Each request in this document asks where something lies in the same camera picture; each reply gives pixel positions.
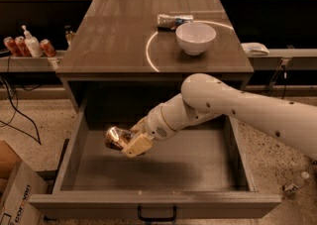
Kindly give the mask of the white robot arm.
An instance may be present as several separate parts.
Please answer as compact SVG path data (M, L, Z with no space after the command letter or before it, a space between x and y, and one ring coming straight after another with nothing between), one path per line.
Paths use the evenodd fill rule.
M155 141L221 115L234 117L317 160L317 107L244 92L204 73L188 76L179 94L140 120L123 153L138 156Z

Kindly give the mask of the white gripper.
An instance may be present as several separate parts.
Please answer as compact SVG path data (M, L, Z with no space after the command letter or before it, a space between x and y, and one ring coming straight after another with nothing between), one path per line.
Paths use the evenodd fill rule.
M131 131L136 134L129 144L122 150L128 158L143 154L153 146L153 139L165 141L176 134L168 123L170 109L166 103L161 103L153 108L146 118L139 120Z

